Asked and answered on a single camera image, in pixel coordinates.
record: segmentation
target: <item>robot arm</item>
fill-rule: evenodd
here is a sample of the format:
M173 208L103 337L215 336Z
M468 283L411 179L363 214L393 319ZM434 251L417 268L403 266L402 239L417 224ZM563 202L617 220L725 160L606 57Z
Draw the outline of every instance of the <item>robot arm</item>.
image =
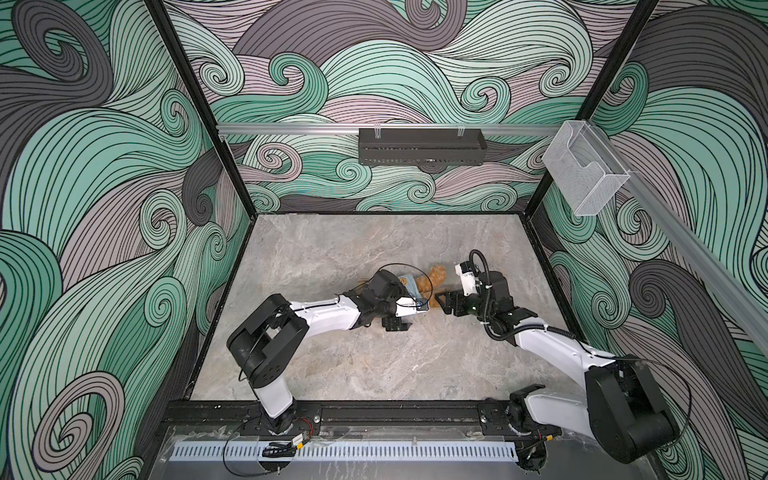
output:
M675 440L680 431L650 370L632 356L615 357L578 342L567 330L549 326L536 313L514 304L500 272L479 272L471 261L456 266L462 289L435 298L446 315L474 315L497 341L539 355L584 390L566 395L534 385L513 392L510 425L523 435L556 425L589 435L620 462L628 463ZM269 296L230 336L227 348L248 379L270 421L272 432L290 427L295 401L283 377L305 337L369 326L381 317L388 331L409 327L402 316L426 311L399 278L386 270L335 300L289 302Z
M475 315L494 340L535 353L571 377L584 394L569 395L536 385L510 396L511 424L520 432L556 425L588 435L619 462L629 463L678 437L680 431L650 370L637 357L616 357L578 342L514 305L499 272L470 261L456 266L462 289L435 295L444 313Z
M289 302L275 293L230 335L227 348L270 418L273 432L284 431L293 420L293 395L283 371L304 338L370 326L376 317L387 331L404 331L410 324L401 317L429 308L425 299L413 299L387 270L376 272L361 287L335 300L310 303ZM279 331L272 336L269 330Z

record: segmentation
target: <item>wall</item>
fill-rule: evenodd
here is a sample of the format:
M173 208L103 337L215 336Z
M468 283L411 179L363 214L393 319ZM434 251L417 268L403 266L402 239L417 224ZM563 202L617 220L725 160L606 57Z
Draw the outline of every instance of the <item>wall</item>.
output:
M768 5L712 3L651 20L594 119L766 308ZM766 478L768 360L642 205L622 190L575 218L553 187L535 225L590 342L693 387L691 428L661 453L670 476ZM682 421L684 384L652 368Z
M0 469L132 478L247 218L141 0L0 6Z
M167 0L219 122L560 124L634 1ZM231 136L261 210L521 210L539 138L481 167L360 167L355 137Z

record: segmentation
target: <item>brown plush toy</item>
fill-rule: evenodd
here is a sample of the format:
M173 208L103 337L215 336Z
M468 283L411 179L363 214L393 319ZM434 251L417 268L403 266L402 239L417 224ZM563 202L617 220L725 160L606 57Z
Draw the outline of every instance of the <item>brown plush toy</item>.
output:
M440 305L437 303L437 300L435 300L435 293L441 293L445 292L444 288L440 288L442 284L445 282L445 278L448 276L445 267L443 265L435 265L431 269L429 269L429 278L427 279L426 276L420 276L416 279L416 288L419 289L419 293L422 294L425 298L432 294L432 298L429 300L429 307L430 308L437 308ZM429 281L432 281L432 289L434 291L430 292L430 285Z

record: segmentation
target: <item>gray marble surface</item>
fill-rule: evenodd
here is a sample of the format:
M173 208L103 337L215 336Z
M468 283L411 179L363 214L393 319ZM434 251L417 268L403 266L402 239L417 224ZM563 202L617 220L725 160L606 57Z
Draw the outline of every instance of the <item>gray marble surface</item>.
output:
M263 215L227 298L192 400L251 400L225 342L272 293L288 300L333 299L385 263L424 271L452 266L478 248L502 272L515 303L565 328L520 220L515 215ZM408 273L403 267L394 274ZM407 332L370 328L305 339L286 369L298 399L508 398L531 383L579 387L537 356L489 339L473 316L440 309L415 317Z

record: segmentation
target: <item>clear plastic box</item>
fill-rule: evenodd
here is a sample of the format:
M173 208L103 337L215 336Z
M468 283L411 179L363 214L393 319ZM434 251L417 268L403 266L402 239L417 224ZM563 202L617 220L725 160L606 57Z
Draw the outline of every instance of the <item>clear plastic box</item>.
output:
M598 153L606 149L612 149L611 141L600 128L568 120L544 153L544 165L576 217L597 215L629 180L626 168L608 168Z

